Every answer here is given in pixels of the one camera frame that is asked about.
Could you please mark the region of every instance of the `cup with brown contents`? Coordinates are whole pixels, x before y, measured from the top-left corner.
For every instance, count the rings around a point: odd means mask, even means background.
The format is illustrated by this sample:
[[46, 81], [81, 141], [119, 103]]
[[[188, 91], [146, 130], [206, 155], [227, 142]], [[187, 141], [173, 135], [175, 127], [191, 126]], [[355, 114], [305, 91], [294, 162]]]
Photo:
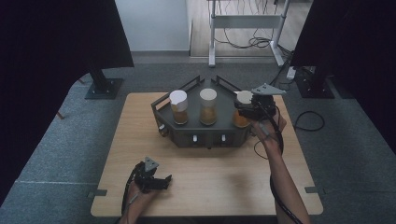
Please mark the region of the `cup with brown contents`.
[[[236, 94], [236, 100], [243, 105], [250, 105], [252, 96], [253, 93], [251, 91], [240, 91]], [[233, 125], [238, 128], [246, 128], [249, 125], [249, 121], [245, 117], [240, 116], [238, 110], [235, 109], [233, 112]]]
[[187, 93], [181, 90], [172, 91], [169, 94], [169, 99], [171, 102], [172, 113], [174, 117], [174, 122], [176, 124], [185, 124], [189, 120], [187, 114]]
[[204, 125], [212, 125], [218, 119], [216, 111], [216, 98], [218, 94], [213, 89], [203, 89], [201, 96], [201, 112], [199, 120]]

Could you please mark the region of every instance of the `white wall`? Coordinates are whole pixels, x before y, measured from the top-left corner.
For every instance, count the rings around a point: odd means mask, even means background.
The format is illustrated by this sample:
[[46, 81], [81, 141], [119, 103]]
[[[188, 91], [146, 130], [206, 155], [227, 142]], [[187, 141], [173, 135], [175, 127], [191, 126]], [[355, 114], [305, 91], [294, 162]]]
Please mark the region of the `white wall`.
[[189, 50], [186, 0], [116, 0], [131, 51]]

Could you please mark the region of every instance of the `floor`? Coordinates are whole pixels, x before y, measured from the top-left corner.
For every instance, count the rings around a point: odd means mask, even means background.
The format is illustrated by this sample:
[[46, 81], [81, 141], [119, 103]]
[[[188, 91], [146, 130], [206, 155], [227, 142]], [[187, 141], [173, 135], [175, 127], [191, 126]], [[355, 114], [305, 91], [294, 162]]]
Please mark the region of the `floor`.
[[[306, 16], [311, 7], [312, 0], [290, 1], [287, 18], [282, 29], [279, 45], [293, 50], [297, 44], [298, 37], [303, 29]], [[217, 15], [280, 15], [283, 12], [285, 2], [279, 1], [274, 5], [274, 1], [268, 0], [228, 0], [218, 1], [216, 4]], [[210, 42], [210, 22], [209, 11], [211, 12], [212, 2], [210, 1], [190, 1], [189, 7], [193, 8], [192, 35], [191, 35], [191, 56], [207, 57]], [[230, 44], [220, 43], [230, 42], [239, 47], [249, 46], [249, 39], [253, 37], [264, 37], [271, 39], [272, 29], [216, 29], [216, 55], [217, 56], [244, 56], [262, 57], [272, 56], [269, 48], [251, 47], [238, 49]]]

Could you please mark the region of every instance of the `white lid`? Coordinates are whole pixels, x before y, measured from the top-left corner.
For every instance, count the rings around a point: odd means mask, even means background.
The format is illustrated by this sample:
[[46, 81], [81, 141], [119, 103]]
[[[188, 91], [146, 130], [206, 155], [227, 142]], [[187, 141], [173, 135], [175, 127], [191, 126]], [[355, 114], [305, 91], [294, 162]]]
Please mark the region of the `white lid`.
[[184, 111], [189, 106], [187, 101], [187, 93], [181, 90], [172, 91], [169, 94], [172, 108], [176, 108], [177, 111]]
[[236, 94], [236, 100], [238, 100], [241, 104], [244, 105], [251, 104], [252, 97], [253, 97], [253, 93], [251, 93], [251, 91], [240, 91]]
[[216, 104], [218, 93], [213, 89], [203, 89], [199, 93], [201, 96], [201, 104], [203, 106], [213, 106]]

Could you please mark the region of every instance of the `metal rod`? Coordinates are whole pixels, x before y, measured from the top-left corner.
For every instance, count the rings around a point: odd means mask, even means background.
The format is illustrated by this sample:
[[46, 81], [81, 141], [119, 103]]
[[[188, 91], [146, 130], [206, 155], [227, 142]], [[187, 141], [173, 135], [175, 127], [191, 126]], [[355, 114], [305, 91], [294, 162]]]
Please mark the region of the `metal rod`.
[[279, 24], [279, 27], [276, 30], [276, 34], [275, 34], [275, 37], [273, 39], [274, 48], [277, 48], [277, 44], [279, 42], [280, 34], [282, 33], [283, 25], [285, 24], [286, 15], [288, 14], [289, 4], [290, 4], [290, 0], [286, 0], [285, 6], [283, 8], [283, 12], [282, 12], [281, 17], [280, 17], [280, 24]]
[[212, 14], [210, 15], [211, 34], [210, 34], [210, 48], [215, 47], [215, 18], [216, 18], [216, 0], [212, 1]]

